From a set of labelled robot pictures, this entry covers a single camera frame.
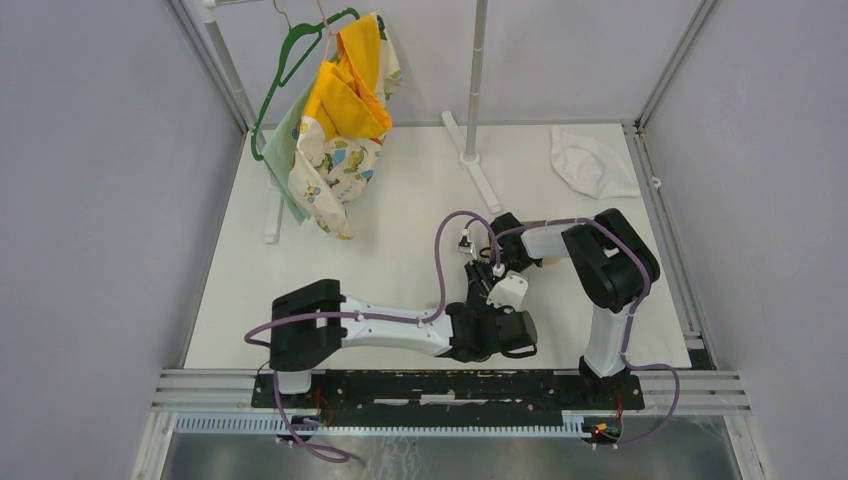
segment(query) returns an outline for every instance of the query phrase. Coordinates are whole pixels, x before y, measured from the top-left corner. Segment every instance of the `white wall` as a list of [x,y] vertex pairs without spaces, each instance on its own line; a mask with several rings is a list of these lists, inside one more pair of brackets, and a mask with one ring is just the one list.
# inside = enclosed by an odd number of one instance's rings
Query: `white wall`
[[0,2],[0,477],[128,478],[239,141],[165,2]]
[[648,128],[774,478],[848,478],[848,3],[721,2]]
[[[195,10],[197,0],[185,0]],[[698,0],[489,2],[480,118],[488,121],[634,119],[695,12]],[[279,1],[294,24],[320,22],[314,0]],[[389,102],[395,121],[464,121],[471,76],[473,0],[323,0],[328,15],[351,5],[378,11],[404,68]],[[269,1],[220,7],[221,31],[258,112],[287,33]],[[311,41],[301,40],[305,44]],[[275,97],[279,122],[315,75],[322,43]],[[292,56],[289,65],[299,58]]]

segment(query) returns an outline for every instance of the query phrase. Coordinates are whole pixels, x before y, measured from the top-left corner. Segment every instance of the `white cloth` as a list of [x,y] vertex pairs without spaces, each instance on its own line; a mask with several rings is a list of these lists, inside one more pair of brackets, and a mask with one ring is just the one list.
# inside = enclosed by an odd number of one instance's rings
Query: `white cloth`
[[575,192],[598,199],[640,196],[624,160],[596,138],[552,127],[551,166]]

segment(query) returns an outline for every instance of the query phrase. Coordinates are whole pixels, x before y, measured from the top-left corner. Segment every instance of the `patterned fabric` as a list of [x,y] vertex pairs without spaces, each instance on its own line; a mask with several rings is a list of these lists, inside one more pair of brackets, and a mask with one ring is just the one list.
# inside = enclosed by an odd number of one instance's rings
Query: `patterned fabric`
[[339,30],[338,60],[324,62],[298,132],[288,187],[325,232],[353,238],[344,204],[374,175],[392,120],[385,103],[403,74],[383,19],[371,13]]

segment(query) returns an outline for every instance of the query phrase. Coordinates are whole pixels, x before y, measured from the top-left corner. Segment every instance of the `metal pole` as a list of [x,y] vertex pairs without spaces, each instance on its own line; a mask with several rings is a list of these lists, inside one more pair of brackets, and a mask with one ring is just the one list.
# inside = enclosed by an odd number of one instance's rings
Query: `metal pole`
[[[230,49],[227,48],[227,43],[224,41],[224,36],[221,34],[221,29],[218,27],[218,22],[215,20],[215,15],[211,10],[201,8],[203,15],[203,24],[206,25],[206,32],[209,34],[209,40],[218,60],[221,62],[221,67],[224,70],[224,76],[227,77],[227,82],[230,84],[230,89],[238,105],[239,111],[247,122],[248,130],[253,128],[256,123],[256,113],[253,107],[250,106],[250,99],[247,98],[247,93],[244,91],[244,85],[239,78],[236,65],[233,63],[233,57],[230,56]],[[265,137],[262,135],[261,128],[256,132],[256,146],[259,150],[265,146]]]
[[489,0],[477,0],[474,20],[474,54],[471,58],[471,90],[468,94],[468,127],[465,131],[465,156],[474,157],[477,150],[477,115],[480,84],[483,81],[483,39],[486,37],[486,9]]

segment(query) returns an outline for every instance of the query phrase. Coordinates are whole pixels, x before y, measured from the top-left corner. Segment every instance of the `black metal plate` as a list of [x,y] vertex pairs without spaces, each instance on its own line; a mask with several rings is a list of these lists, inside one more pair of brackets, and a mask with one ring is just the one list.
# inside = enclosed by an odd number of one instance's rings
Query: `black metal plate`
[[[562,425],[562,410],[615,410],[616,393],[625,410],[642,410],[645,402],[638,377],[630,375],[618,392],[589,403],[583,380],[553,370],[501,371],[337,371],[312,375],[312,390],[284,395],[289,408],[315,408],[315,393],[332,405],[336,426],[525,426]],[[275,408],[270,374],[257,377],[251,406]],[[443,405],[422,395],[453,394],[457,400],[485,403]],[[402,406],[375,400],[407,400]]]

